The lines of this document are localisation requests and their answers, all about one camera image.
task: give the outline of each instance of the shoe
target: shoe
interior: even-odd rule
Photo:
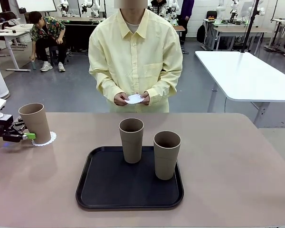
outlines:
[[[63,66],[63,64],[61,62],[58,63],[58,69],[59,69],[59,72],[65,72],[65,67]]]
[[[40,69],[40,71],[47,72],[51,69],[53,69],[52,65],[50,65],[48,62],[44,62],[43,67]]]

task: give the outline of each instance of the paper cup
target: paper cup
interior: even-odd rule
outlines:
[[[155,174],[161,180],[169,180],[174,175],[181,138],[174,132],[159,132],[154,136]]]
[[[125,161],[139,162],[142,157],[143,122],[135,118],[122,120],[119,123],[119,132]]]
[[[43,104],[34,103],[22,106],[19,109],[19,114],[29,132],[36,135],[35,143],[44,144],[50,141],[51,134]]]

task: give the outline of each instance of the stool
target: stool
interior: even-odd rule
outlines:
[[[58,51],[58,47],[57,46],[51,46],[48,48],[49,50],[49,58],[51,61],[51,65],[58,65],[58,56],[57,56],[57,51]],[[65,63],[69,62],[69,55],[68,53],[66,53],[66,59],[65,59]]]

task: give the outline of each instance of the hand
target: hand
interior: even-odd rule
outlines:
[[[149,93],[147,91],[145,91],[143,93],[143,95],[141,95],[141,97],[144,98],[144,100],[142,102],[140,102],[140,104],[144,104],[144,105],[149,105],[150,103],[150,96],[149,96]]]
[[[30,59],[31,61],[35,61],[36,55],[35,55],[35,54],[32,54],[32,55],[29,57],[29,59]]]
[[[58,38],[58,39],[56,40],[56,42],[57,42],[58,44],[62,44],[62,43],[63,43],[63,40],[62,40],[62,38]]]
[[[125,102],[125,100],[129,100],[127,94],[125,93],[118,93],[114,97],[114,103],[118,106],[125,106],[126,104],[128,104]]]

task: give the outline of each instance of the neck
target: neck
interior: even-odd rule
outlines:
[[[145,9],[120,9],[123,19],[133,25],[139,25],[142,21]]]

